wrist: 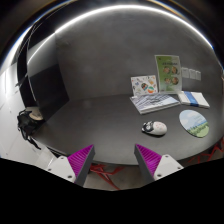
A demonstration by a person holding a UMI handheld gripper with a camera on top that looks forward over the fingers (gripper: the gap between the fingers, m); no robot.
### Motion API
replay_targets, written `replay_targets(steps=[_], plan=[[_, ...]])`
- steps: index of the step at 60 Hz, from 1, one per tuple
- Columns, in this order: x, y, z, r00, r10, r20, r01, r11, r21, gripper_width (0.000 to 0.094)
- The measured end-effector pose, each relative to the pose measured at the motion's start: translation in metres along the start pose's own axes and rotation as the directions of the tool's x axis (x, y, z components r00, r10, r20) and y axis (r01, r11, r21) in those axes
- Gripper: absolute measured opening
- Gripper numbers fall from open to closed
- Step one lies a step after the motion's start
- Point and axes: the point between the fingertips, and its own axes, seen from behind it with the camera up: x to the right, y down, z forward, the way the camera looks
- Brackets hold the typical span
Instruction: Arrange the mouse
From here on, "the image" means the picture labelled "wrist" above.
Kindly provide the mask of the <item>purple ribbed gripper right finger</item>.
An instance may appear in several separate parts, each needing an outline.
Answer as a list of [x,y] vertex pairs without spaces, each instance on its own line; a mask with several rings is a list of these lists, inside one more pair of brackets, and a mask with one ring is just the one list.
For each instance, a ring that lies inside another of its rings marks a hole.
[[146,183],[152,183],[183,169],[170,155],[160,155],[139,144],[135,145],[134,154]]

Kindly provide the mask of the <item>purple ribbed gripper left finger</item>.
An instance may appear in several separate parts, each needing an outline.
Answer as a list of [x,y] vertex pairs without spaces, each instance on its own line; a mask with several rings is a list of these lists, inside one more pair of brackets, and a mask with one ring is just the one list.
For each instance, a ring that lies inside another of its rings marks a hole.
[[78,186],[83,186],[94,155],[94,146],[89,145],[68,157],[58,157],[46,170]]

